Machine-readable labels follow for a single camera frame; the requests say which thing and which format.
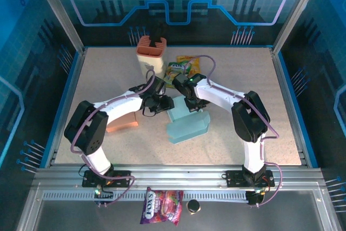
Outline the light blue paper box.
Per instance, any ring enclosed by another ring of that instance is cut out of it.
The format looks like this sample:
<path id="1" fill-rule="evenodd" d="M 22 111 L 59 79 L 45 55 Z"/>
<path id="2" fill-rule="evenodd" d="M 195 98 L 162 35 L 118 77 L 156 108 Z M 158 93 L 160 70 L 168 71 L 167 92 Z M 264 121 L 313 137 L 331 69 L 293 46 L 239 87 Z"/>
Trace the light blue paper box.
<path id="1" fill-rule="evenodd" d="M 173 99 L 174 108 L 168 110 L 170 123 L 167 124 L 168 140 L 178 144 L 200 135 L 209 130 L 210 115 L 203 109 L 190 112 L 184 101 L 184 96 Z"/>

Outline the orange paper box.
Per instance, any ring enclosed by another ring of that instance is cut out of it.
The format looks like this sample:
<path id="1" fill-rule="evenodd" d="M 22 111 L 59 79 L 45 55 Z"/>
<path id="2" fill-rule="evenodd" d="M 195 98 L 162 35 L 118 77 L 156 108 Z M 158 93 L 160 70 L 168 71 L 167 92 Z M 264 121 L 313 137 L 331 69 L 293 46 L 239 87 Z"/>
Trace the orange paper box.
<path id="1" fill-rule="evenodd" d="M 131 128 L 131 127 L 137 127 L 137 126 L 138 126 L 138 121 L 136 118 L 136 114 L 135 112 L 131 112 L 111 121 L 106 127 L 106 132 L 111 133 L 114 131 L 119 131 L 119 130 Z"/>

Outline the yellow candy bag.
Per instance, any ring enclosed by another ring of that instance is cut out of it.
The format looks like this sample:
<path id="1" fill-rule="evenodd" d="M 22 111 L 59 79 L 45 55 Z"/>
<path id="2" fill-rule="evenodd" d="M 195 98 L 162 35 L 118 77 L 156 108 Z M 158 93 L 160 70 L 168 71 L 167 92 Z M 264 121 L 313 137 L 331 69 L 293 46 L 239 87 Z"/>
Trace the yellow candy bag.
<path id="1" fill-rule="evenodd" d="M 195 58 L 194 56 L 180 55 L 176 57 L 176 61 L 183 66 L 187 64 L 185 73 L 189 76 L 193 76 L 194 74 L 201 72 L 199 58 Z"/>

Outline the green Fox's candy bag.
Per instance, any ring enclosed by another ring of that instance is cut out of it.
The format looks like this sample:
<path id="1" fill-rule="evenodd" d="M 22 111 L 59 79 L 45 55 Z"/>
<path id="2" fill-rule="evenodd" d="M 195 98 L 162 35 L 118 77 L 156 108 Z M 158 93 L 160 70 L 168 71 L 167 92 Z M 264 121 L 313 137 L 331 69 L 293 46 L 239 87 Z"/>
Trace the green Fox's candy bag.
<path id="1" fill-rule="evenodd" d="M 174 86 L 172 85 L 172 82 L 178 74 L 184 72 L 186 64 L 187 64 L 186 61 L 184 61 L 184 62 L 170 62 L 168 64 L 164 78 L 163 78 L 165 81 L 166 87 L 174 88 Z"/>

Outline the cream knife block pink top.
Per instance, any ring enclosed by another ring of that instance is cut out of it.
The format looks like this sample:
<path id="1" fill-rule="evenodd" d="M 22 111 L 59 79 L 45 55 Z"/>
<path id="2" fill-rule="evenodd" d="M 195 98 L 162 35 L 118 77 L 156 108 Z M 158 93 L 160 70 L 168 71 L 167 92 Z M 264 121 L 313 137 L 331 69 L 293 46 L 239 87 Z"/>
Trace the cream knife block pink top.
<path id="1" fill-rule="evenodd" d="M 155 42 L 153 47 L 150 46 L 150 43 L 151 40 L 149 36 L 142 36 L 136 48 L 136 55 L 141 67 L 141 72 L 145 77 L 149 67 L 153 67 L 155 75 L 163 79 L 166 71 L 166 64 L 163 56 L 167 47 L 167 41 L 165 38 L 161 37 L 160 42 Z"/>

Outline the purple Fox's berries candy bag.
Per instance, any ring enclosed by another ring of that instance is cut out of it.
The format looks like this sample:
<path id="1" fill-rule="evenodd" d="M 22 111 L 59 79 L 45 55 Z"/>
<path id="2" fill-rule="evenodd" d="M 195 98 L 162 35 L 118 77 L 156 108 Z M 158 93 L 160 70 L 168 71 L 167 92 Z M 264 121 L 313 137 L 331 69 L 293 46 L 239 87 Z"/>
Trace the purple Fox's berries candy bag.
<path id="1" fill-rule="evenodd" d="M 183 195 L 182 190 L 153 190 L 147 187 L 140 224 L 170 221 L 178 226 Z"/>

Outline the small black round cap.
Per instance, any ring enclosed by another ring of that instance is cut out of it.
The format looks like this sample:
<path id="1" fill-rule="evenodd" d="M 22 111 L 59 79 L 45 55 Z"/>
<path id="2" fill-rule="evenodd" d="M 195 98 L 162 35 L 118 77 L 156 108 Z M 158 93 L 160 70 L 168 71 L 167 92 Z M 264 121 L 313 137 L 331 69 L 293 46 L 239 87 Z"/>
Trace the small black round cap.
<path id="1" fill-rule="evenodd" d="M 196 199 L 189 200 L 187 202 L 187 210 L 191 215 L 196 214 L 201 210 L 200 203 Z"/>

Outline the small black controller board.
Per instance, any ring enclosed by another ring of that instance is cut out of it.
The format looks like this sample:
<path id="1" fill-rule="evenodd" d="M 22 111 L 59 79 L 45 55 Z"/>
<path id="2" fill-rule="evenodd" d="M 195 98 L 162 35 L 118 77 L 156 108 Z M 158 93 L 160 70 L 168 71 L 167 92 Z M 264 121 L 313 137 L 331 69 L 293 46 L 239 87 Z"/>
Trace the small black controller board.
<path id="1" fill-rule="evenodd" d="M 114 193 L 106 191 L 103 186 L 98 184 L 94 190 L 94 203 L 98 208 L 101 206 L 107 207 L 107 204 L 110 202 L 108 199 L 113 199 Z"/>
<path id="2" fill-rule="evenodd" d="M 245 197 L 249 206 L 259 208 L 260 204 L 264 201 L 265 188 L 252 190 L 252 191 L 246 191 Z"/>

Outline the aluminium frame rail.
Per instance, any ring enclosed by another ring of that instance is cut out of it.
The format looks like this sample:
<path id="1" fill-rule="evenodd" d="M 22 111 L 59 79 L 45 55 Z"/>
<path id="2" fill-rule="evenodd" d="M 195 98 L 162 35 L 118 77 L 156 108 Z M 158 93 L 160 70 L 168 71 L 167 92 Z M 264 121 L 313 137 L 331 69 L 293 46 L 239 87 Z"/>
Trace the aluminium frame rail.
<path id="1" fill-rule="evenodd" d="M 78 164 L 57 164 L 39 169 L 32 187 L 44 189 L 82 189 Z M 227 189 L 222 178 L 227 170 L 241 170 L 240 166 L 213 165 L 119 165 L 116 170 L 129 170 L 136 178 L 134 189 L 150 186 L 156 189 L 218 190 Z M 283 190 L 307 190 L 325 186 L 318 168 L 281 166 Z"/>

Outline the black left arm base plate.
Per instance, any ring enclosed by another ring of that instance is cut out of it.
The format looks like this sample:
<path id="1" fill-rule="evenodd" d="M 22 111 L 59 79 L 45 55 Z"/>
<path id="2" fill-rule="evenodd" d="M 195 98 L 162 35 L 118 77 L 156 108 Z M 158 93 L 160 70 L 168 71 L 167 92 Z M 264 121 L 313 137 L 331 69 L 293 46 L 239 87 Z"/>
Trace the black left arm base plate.
<path id="1" fill-rule="evenodd" d="M 128 176 L 131 175 L 131 171 L 128 170 L 109 170 L 106 172 L 107 177 L 125 177 L 121 180 L 110 180 L 98 176 L 91 170 L 84 172 L 82 187 L 96 188 L 98 185 L 102 188 L 127 188 L 130 185 Z"/>

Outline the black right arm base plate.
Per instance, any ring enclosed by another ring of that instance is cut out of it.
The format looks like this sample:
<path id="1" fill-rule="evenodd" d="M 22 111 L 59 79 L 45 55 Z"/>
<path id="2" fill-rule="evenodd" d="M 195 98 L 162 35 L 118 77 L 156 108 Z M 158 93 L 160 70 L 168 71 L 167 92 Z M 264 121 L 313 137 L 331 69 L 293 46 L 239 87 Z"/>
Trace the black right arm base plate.
<path id="1" fill-rule="evenodd" d="M 254 184 L 250 184 L 244 178 L 241 170 L 227 170 L 222 174 L 222 179 L 226 181 L 228 188 L 264 188 L 275 186 L 275 180 L 271 170 L 266 170 L 263 176 Z"/>

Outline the aluminium frame post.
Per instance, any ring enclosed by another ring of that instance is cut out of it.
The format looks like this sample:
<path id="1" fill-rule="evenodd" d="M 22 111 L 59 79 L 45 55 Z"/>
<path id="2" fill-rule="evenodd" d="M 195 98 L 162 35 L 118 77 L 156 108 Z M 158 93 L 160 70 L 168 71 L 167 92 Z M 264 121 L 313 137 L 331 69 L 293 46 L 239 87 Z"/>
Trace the aluminium frame post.
<path id="1" fill-rule="evenodd" d="M 56 18 L 60 22 L 62 28 L 64 29 L 66 35 L 74 46 L 75 50 L 80 54 L 84 54 L 85 48 L 84 45 L 68 16 L 67 11 L 65 10 L 61 0 L 47 0 L 52 11 L 54 12 Z"/>
<path id="2" fill-rule="evenodd" d="M 273 55 L 277 55 L 281 51 L 281 48 L 284 46 L 285 42 L 287 41 L 289 35 L 291 34 L 301 14 L 307 7 L 307 4 L 309 1 L 310 0 L 297 0 L 295 2 L 295 5 L 293 6 L 288 16 L 288 19 L 283 24 L 283 27 L 281 28 L 280 33 L 278 34 L 274 42 L 274 45 L 272 47 Z"/>

